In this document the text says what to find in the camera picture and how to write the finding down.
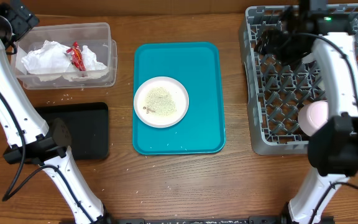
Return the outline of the white napkin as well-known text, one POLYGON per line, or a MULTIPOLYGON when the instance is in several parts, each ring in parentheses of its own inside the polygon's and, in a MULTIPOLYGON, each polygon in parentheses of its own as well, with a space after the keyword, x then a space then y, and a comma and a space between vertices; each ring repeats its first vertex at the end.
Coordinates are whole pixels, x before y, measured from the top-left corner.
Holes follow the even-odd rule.
POLYGON ((96 54, 91 51, 87 45, 83 46, 81 54, 84 59, 86 73, 63 75, 64 79, 68 80, 69 82, 82 82, 87 80, 99 79, 107 74, 107 72, 105 71, 105 69, 107 69, 107 66, 104 63, 97 61, 96 54))
POLYGON ((75 71, 66 56, 68 49, 66 45, 46 40, 41 49, 32 50, 22 57, 21 63, 30 74, 39 75, 41 82, 56 80, 61 73, 75 71))

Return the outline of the red sauce packet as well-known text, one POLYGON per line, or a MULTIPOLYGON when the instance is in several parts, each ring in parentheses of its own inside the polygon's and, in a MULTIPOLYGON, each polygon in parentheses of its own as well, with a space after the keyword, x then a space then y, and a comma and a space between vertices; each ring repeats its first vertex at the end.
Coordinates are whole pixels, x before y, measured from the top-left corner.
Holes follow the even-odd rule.
POLYGON ((71 64, 79 71, 85 71, 85 65, 83 61, 83 56, 80 50, 80 47, 77 42, 74 42, 73 45, 66 50, 66 56, 69 58, 71 64))

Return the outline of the small pink plate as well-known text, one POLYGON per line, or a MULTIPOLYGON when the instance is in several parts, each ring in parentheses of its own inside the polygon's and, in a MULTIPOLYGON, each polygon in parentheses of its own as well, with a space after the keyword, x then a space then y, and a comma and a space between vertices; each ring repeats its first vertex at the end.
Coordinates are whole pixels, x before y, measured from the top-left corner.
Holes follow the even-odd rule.
POLYGON ((307 136, 312 136, 327 121, 328 102, 324 100, 310 103, 298 112, 298 124, 307 136))

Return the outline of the large white plate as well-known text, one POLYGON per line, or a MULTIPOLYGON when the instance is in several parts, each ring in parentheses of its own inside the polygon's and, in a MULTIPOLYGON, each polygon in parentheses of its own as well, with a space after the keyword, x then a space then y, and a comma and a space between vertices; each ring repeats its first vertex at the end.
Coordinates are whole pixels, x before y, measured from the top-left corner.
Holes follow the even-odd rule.
POLYGON ((134 95, 136 116, 153 128, 168 128, 186 115, 190 98, 186 88, 176 79, 154 77, 138 87, 134 95))

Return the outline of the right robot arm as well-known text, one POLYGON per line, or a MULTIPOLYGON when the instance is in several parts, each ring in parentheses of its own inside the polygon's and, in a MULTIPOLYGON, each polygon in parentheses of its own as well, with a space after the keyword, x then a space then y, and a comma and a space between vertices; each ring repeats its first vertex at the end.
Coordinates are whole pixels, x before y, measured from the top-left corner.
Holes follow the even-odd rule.
POLYGON ((328 120, 308 143, 311 170, 282 213, 283 223, 321 223, 336 191, 358 172, 358 65, 349 17, 326 1, 301 0, 282 14, 285 30, 262 33, 255 51, 288 65, 312 55, 321 72, 328 120))

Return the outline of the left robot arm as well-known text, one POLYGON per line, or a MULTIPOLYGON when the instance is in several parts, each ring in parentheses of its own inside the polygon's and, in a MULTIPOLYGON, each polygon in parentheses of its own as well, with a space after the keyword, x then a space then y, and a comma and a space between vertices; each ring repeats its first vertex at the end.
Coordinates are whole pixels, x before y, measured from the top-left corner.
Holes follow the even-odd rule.
POLYGON ((70 207, 76 223, 114 223, 114 219, 83 178, 71 151, 71 135, 66 124, 56 118, 46 122, 35 110, 12 71, 7 49, 39 23, 20 1, 0 4, 0 124, 8 149, 4 153, 18 170, 3 196, 7 201, 22 187, 17 180, 24 164, 35 164, 33 177, 44 171, 70 207))

